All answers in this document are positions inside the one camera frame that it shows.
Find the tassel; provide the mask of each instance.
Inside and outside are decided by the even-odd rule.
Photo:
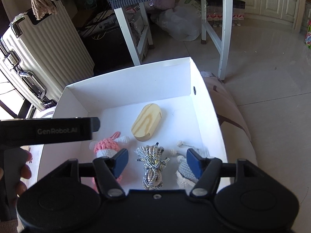
[[[50,0],[31,0],[31,7],[37,20],[42,19],[45,14],[58,13],[58,9]]]

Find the wooden block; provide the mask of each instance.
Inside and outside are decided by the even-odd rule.
[[[151,103],[146,105],[132,126],[134,137],[141,142],[149,140],[156,130],[162,117],[158,105]]]

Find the metal bolt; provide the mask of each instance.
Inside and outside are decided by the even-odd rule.
[[[153,198],[154,198],[155,200],[158,200],[158,199],[161,199],[161,198],[162,198],[162,195],[160,195],[160,194],[155,194],[155,195],[153,196]]]
[[[110,197],[119,197],[123,194],[123,191],[120,190],[120,189],[117,189],[117,188],[112,188],[110,189],[107,194],[110,196]]]
[[[192,190],[192,194],[194,196],[205,196],[207,195],[207,190],[205,190],[204,188],[195,188]]]

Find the silver suitcase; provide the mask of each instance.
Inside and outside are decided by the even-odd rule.
[[[94,62],[61,0],[37,21],[31,10],[0,41],[0,70],[40,110],[55,106],[69,84],[94,76]]]

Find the crochet toy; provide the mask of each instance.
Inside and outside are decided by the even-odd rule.
[[[199,155],[202,157],[209,157],[209,153],[206,150],[200,150],[195,148],[194,146],[187,145],[182,141],[177,142],[178,147],[188,147],[193,148]],[[177,175],[177,184],[181,189],[192,189],[195,184],[198,182],[198,179],[194,176],[192,173],[188,163],[187,159],[184,156],[178,156],[177,161],[179,163],[178,170],[176,172]]]
[[[159,143],[153,146],[142,146],[135,151],[140,157],[137,161],[144,162],[145,175],[142,179],[142,185],[145,190],[156,190],[163,185],[161,171],[167,166],[169,158],[161,159],[164,149],[158,145]]]
[[[119,147],[119,143],[122,145],[127,145],[130,141],[130,138],[127,136],[120,137],[121,132],[115,132],[111,137],[105,138],[102,141],[93,141],[90,143],[90,149],[94,150],[96,158],[99,157],[113,157],[120,151],[122,148]],[[122,175],[117,178],[117,182],[122,180]]]

